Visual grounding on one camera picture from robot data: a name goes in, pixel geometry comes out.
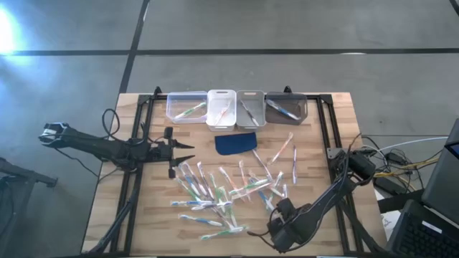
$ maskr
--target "wooden table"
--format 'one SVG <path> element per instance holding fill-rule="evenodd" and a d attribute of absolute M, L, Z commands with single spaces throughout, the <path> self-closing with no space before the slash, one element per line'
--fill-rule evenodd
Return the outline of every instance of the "wooden table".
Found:
<path fill-rule="evenodd" d="M 348 146 L 359 133 L 351 95 L 347 92 L 332 93 L 332 95 L 341 140 L 343 146 Z M 118 99 L 116 111 L 120 116 L 121 127 L 117 136 L 121 139 L 128 139 L 131 136 L 137 99 L 138 94 L 121 94 Z M 246 173 L 251 170 L 260 177 L 265 175 L 264 170 L 251 152 L 231 156 L 221 156 L 216 152 L 214 137 L 229 133 L 210 132 L 205 124 L 173 124 L 166 117 L 166 101 L 156 101 L 153 107 L 150 137 L 162 136 L 164 128 L 167 126 L 174 128 L 175 139 L 195 147 L 195 149 L 176 149 L 175 156 L 196 155 L 196 157 L 188 160 L 194 172 L 198 172 L 196 163 L 201 161 L 205 173 L 213 172 L 217 184 L 224 186 L 227 191 L 232 188 L 224 181 L 218 171 L 219 166 L 225 168 L 234 182 L 240 186 L 242 185 L 238 168 L 240 160 L 244 161 Z M 328 130 L 328 134 L 332 136 L 330 124 L 328 124 Z M 294 133 L 293 142 L 298 149 L 297 184 L 294 186 L 292 184 L 293 147 L 291 143 L 278 161 L 269 166 L 269 169 L 273 177 L 276 177 L 279 171 L 285 173 L 283 183 L 288 184 L 289 197 L 295 206 L 301 206 L 305 203 L 313 203 L 330 186 L 321 125 L 318 119 L 317 104 L 314 101 L 308 103 L 308 117 L 301 125 L 267 123 L 257 133 L 257 151 L 260 157 L 264 161 L 272 158 L 279 151 L 289 132 Z M 360 145 L 361 139 L 358 139 L 355 147 Z M 195 212 L 190 211 L 187 207 L 170 207 L 170 201 L 191 200 L 191 197 L 178 186 L 177 182 L 168 178 L 168 168 L 166 163 L 150 163 L 144 166 L 131 255 L 279 255 L 259 238 L 249 236 L 246 233 L 206 241 L 200 240 L 201 235 L 215 233 L 220 229 L 195 221 L 178 220 L 177 215 L 188 214 L 213 220 L 218 219 L 212 212 Z M 103 176 L 113 169 L 113 164 L 105 163 L 101 175 Z M 94 247 L 112 224 L 118 204 L 122 177 L 122 172 L 115 173 L 99 184 L 87 226 L 83 251 Z M 237 223 L 247 225 L 250 230 L 262 233 L 266 231 L 269 213 L 264 209 L 257 194 L 252 195 L 252 200 L 252 203 L 244 203 L 241 200 L 235 202 L 234 210 Z M 279 198 L 275 197 L 273 203 L 276 204 L 278 200 Z M 354 192 L 354 200 L 359 220 L 377 243 L 384 246 L 386 239 L 372 184 L 358 187 Z M 346 228 L 351 246 L 353 246 L 352 231 L 348 222 Z M 121 241 L 124 240 L 124 237 L 125 232 L 122 228 L 120 246 L 122 246 Z M 332 209 L 324 217 L 322 225 L 312 241 L 303 248 L 288 252 L 286 255 L 337 254 L 342 254 L 342 248 L 336 212 Z"/>

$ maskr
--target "clear plastic bin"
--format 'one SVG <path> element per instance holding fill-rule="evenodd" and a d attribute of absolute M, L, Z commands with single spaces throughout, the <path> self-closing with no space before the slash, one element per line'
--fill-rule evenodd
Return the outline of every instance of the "clear plastic bin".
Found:
<path fill-rule="evenodd" d="M 207 92 L 170 92 L 167 95 L 166 116 L 173 123 L 205 123 Z"/>
<path fill-rule="evenodd" d="M 253 115 L 256 123 L 249 116 L 249 113 L 242 106 L 241 101 L 245 107 Z M 237 92 L 237 106 L 236 106 L 237 128 L 243 131 L 256 131 L 265 126 L 265 93 L 260 90 L 240 90 Z"/>
<path fill-rule="evenodd" d="M 232 131 L 236 124 L 236 92 L 210 90 L 207 93 L 206 124 L 214 132 Z"/>

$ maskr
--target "concrete floor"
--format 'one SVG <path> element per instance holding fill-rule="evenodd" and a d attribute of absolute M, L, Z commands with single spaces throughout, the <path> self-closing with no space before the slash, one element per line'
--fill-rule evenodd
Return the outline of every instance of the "concrete floor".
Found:
<path fill-rule="evenodd" d="M 142 0 L 2 0 L 0 52 L 129 50 L 141 5 Z M 458 47 L 458 24 L 448 0 L 155 0 L 138 48 Z M 95 178 L 42 147 L 37 136 L 54 121 L 103 135 L 100 116 L 115 107 L 127 60 L 127 54 L 0 56 L 0 156 L 59 178 L 54 189 L 35 188 L 8 257 L 80 251 Z M 459 116 L 457 67 L 459 54 L 141 56 L 127 92 L 153 92 L 155 86 L 167 92 L 268 92 L 285 85 L 297 92 L 349 91 L 362 133 L 382 147 L 450 132 Z M 442 144 L 401 149 L 420 161 Z M 92 156 L 67 152 L 100 169 Z M 424 182 L 431 170 L 422 171 Z"/>

